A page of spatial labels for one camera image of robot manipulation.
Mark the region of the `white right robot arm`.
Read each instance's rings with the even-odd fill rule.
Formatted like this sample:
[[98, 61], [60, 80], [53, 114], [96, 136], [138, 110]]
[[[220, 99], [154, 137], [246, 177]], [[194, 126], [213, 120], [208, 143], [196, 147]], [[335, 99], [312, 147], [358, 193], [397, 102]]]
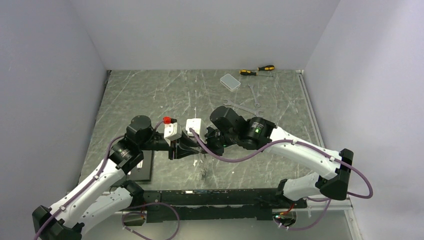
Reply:
[[348, 195], [351, 171], [342, 163], [351, 164], [354, 153], [334, 151], [296, 137], [262, 117], [244, 119], [233, 109], [216, 108], [209, 117], [213, 127], [207, 127], [200, 138], [209, 154], [222, 156], [226, 147], [237, 145], [245, 150], [270, 153], [296, 161], [313, 172], [296, 179], [283, 179], [275, 194], [276, 203], [289, 207], [294, 201], [314, 195], [343, 201]]

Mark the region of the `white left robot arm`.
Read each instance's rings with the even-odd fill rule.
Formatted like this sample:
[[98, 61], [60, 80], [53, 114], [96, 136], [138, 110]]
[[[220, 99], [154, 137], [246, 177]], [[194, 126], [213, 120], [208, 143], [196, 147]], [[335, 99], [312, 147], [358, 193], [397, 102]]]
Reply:
[[191, 138], [177, 120], [164, 117], [164, 133], [148, 116], [135, 116], [124, 135], [108, 144], [99, 165], [81, 183], [51, 206], [32, 213], [36, 240], [80, 240], [93, 226], [116, 211], [139, 209], [145, 191], [133, 180], [124, 181], [109, 195], [103, 193], [144, 160], [145, 151], [165, 151], [171, 160], [197, 154], [199, 135]]

